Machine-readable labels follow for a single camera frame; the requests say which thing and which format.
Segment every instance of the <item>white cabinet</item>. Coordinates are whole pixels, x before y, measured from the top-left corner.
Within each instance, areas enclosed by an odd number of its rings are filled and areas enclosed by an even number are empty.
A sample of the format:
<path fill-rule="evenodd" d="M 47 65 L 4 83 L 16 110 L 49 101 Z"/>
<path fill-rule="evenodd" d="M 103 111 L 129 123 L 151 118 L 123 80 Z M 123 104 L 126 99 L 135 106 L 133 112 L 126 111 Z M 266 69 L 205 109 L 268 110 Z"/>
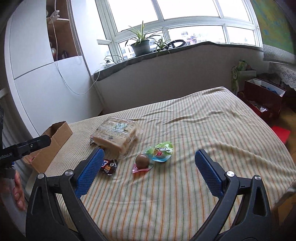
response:
<path fill-rule="evenodd" d="M 13 78 L 52 63 L 46 0 L 24 0 L 12 15 L 10 61 Z"/>
<path fill-rule="evenodd" d="M 83 94 L 92 85 L 82 56 L 59 60 L 17 78 L 18 95 L 39 135 L 55 122 L 73 123 L 97 116 L 102 111 L 95 88 L 84 95 L 73 93 L 59 74 L 57 63 L 74 92 Z"/>

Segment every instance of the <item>human hand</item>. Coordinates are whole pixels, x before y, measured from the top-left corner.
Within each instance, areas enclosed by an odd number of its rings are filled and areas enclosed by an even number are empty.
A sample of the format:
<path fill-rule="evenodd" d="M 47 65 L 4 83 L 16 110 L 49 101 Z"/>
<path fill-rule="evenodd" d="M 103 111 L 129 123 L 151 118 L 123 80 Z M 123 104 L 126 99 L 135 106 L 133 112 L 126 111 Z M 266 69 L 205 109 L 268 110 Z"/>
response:
<path fill-rule="evenodd" d="M 22 189 L 20 174 L 18 173 L 18 171 L 15 172 L 15 187 L 12 191 L 12 194 L 14 195 L 17 207 L 20 210 L 25 210 L 25 195 Z"/>

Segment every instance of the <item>small plant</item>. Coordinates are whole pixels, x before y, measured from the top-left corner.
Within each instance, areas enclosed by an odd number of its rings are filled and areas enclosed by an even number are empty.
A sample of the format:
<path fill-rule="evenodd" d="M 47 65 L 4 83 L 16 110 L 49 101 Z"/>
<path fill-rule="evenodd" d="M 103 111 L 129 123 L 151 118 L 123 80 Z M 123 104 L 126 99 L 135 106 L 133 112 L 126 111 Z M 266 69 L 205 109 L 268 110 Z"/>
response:
<path fill-rule="evenodd" d="M 170 40 L 164 41 L 163 38 L 161 37 L 161 39 L 159 39 L 157 42 L 154 42 L 154 44 L 157 45 L 157 47 L 156 47 L 157 56 L 161 50 L 167 50 L 169 52 L 169 50 L 168 50 L 169 46 L 167 44 L 167 42 L 169 42 L 169 41 Z"/>
<path fill-rule="evenodd" d="M 154 36 L 160 36 L 160 35 L 158 35 L 157 33 L 153 33 L 153 34 L 151 34 L 151 35 L 149 35 L 149 36 L 146 36 L 146 34 L 144 33 L 144 28 L 145 28 L 145 25 L 144 25 L 144 21 L 142 21 L 142 24 L 141 24 L 141 29 L 140 30 L 138 30 L 138 29 L 136 29 L 136 28 L 133 28 L 133 27 L 131 27 L 132 28 L 132 30 L 130 30 L 130 29 L 126 29 L 126 31 L 130 31 L 130 32 L 132 32 L 133 34 L 135 34 L 137 37 L 132 37 L 132 38 L 130 38 L 130 39 L 128 39 L 127 41 L 126 41 L 126 45 L 127 45 L 127 43 L 128 43 L 128 41 L 129 40 L 136 40 L 136 43 L 135 43 L 135 45 L 137 45 L 137 44 L 140 44 L 142 41 L 144 41 L 144 40 L 149 40 L 149 39 L 154 39 L 153 37 Z"/>

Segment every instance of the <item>silver bolt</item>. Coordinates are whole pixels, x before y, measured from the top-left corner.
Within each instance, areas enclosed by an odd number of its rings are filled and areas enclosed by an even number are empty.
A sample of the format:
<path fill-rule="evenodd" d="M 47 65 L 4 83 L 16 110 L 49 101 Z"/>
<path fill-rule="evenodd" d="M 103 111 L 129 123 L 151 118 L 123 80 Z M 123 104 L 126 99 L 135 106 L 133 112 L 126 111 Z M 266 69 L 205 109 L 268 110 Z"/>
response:
<path fill-rule="evenodd" d="M 65 171 L 65 175 L 66 176 L 71 176 L 72 174 L 73 174 L 73 171 L 72 170 Z"/>
<path fill-rule="evenodd" d="M 228 171 L 228 172 L 226 172 L 226 174 L 229 177 L 234 177 L 234 172 L 233 171 Z"/>
<path fill-rule="evenodd" d="M 38 177 L 38 179 L 42 179 L 42 178 L 44 178 L 44 174 L 40 173 L 37 177 Z"/>
<path fill-rule="evenodd" d="M 260 181 L 260 180 L 261 180 L 261 177 L 260 177 L 259 175 L 255 175 L 255 179 L 256 179 L 257 181 Z"/>

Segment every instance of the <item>window frame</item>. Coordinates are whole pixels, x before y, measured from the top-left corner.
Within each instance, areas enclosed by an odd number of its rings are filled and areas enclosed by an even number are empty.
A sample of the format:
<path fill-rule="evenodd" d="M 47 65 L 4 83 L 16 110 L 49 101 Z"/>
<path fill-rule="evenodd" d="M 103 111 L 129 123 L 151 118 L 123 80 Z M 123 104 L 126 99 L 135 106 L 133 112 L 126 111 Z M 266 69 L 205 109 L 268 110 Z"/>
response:
<path fill-rule="evenodd" d="M 113 58 L 115 62 L 117 62 L 119 58 L 115 55 L 123 56 L 121 53 L 121 49 L 119 47 L 119 43 L 124 42 L 129 38 L 134 37 L 135 35 L 125 30 L 121 32 L 117 32 L 117 28 L 111 13 L 111 9 L 109 7 L 108 0 L 95 0 L 95 2 L 96 2 L 99 16 L 101 19 L 102 27 L 106 36 L 106 40 L 97 40 L 98 44 L 109 45 L 110 52 L 112 55 L 114 55 Z M 146 25 L 145 32 L 149 32 L 149 30 L 151 29 L 153 29 L 153 32 L 162 31 L 164 35 L 164 39 L 166 41 L 169 40 L 168 29 L 170 28 L 217 25 L 217 26 L 222 26 L 223 28 L 226 44 L 237 45 L 237 44 L 230 43 L 229 35 L 226 28 L 226 26 L 230 26 L 230 27 L 238 27 L 238 28 L 253 30 L 254 37 L 255 37 L 255 44 L 256 44 L 255 46 L 263 47 L 258 20 L 256 18 L 256 15 L 250 0 L 242 0 L 250 21 L 224 17 L 218 0 L 213 0 L 213 2 L 215 4 L 219 17 L 193 16 L 193 17 L 171 18 L 171 19 L 165 20 L 162 16 L 157 0 L 151 0 L 151 2 L 154 6 L 158 20 L 145 23 Z"/>

